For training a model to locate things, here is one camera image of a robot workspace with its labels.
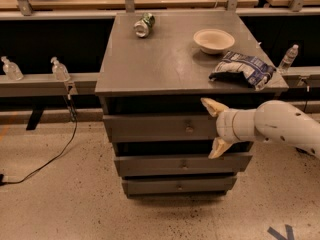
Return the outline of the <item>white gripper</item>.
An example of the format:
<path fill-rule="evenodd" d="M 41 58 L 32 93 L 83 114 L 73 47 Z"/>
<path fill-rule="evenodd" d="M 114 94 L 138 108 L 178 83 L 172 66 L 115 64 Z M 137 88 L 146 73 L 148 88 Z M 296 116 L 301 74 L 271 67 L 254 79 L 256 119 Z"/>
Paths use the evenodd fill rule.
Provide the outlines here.
<path fill-rule="evenodd" d="M 209 159 L 220 157 L 232 146 L 231 143 L 254 141 L 258 136 L 254 124 L 255 109 L 228 109 L 211 98 L 201 98 L 201 103 L 212 117 L 218 117 L 216 129 L 220 137 L 214 139 Z"/>

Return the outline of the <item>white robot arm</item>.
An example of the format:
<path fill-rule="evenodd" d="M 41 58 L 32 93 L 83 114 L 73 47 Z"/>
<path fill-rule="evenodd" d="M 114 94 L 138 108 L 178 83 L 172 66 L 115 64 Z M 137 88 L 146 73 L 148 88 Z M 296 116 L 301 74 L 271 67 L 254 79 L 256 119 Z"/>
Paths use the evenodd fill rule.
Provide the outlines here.
<path fill-rule="evenodd" d="M 281 142 L 320 158 L 320 123 L 287 102 L 270 100 L 256 109 L 233 109 L 211 98 L 201 103 L 216 118 L 210 159 L 247 141 Z"/>

